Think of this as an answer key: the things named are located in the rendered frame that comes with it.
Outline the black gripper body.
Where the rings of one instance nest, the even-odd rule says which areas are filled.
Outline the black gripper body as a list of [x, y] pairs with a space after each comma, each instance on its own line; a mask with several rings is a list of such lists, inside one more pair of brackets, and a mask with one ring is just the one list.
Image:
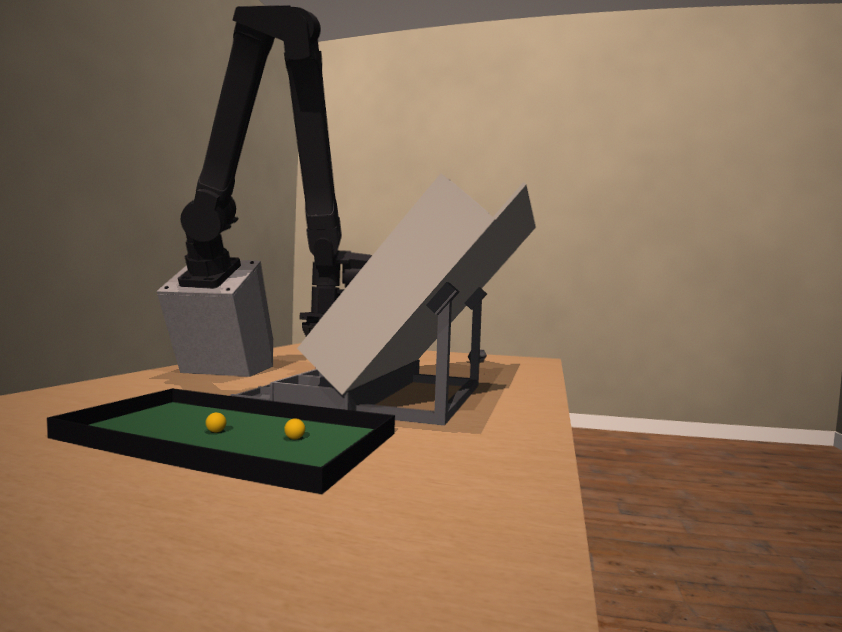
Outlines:
[[306, 322], [302, 322], [303, 326], [315, 326], [319, 322], [319, 320], [324, 316], [324, 314], [318, 313], [319, 288], [321, 288], [321, 289], [340, 289], [340, 288], [336, 288], [336, 286], [312, 287], [311, 312], [300, 313], [300, 319], [306, 320]]

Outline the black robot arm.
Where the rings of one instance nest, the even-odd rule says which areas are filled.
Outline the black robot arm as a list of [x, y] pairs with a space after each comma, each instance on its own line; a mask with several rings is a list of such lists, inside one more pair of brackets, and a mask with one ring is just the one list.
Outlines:
[[306, 231], [314, 256], [312, 285], [340, 286], [343, 263], [346, 288], [372, 255], [338, 250], [342, 234], [318, 45], [320, 23], [314, 14], [290, 5], [238, 6], [233, 21], [233, 45], [195, 199], [181, 213], [188, 270], [178, 277], [179, 286], [217, 288], [241, 266], [240, 258], [230, 257], [223, 247], [220, 233], [238, 220], [230, 195], [265, 63], [277, 38], [284, 41], [290, 83]]

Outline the orange-yellow ball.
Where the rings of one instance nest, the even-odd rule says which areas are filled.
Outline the orange-yellow ball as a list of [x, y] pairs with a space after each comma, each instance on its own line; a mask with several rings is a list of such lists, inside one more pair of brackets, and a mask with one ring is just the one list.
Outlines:
[[206, 419], [206, 427], [209, 431], [217, 433], [226, 426], [226, 418], [221, 413], [212, 413]]
[[284, 431], [290, 439], [299, 439], [305, 433], [305, 425], [299, 419], [291, 419], [286, 423]]

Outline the grey slanted panel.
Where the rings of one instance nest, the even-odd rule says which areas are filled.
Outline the grey slanted panel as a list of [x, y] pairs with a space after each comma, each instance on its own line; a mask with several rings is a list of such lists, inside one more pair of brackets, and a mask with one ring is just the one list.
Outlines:
[[535, 228], [526, 183], [492, 217], [440, 173], [297, 348], [316, 369], [231, 396], [355, 411], [379, 403], [419, 374], [437, 339], [426, 305], [441, 287], [460, 291], [452, 322]]

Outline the green tray with black rim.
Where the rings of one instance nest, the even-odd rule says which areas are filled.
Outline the green tray with black rim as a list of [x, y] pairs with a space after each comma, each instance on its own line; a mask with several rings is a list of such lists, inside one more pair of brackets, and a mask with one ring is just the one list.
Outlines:
[[[284, 431], [294, 418], [299, 439]], [[49, 439], [321, 495], [394, 434], [395, 415], [174, 388], [47, 417]]]

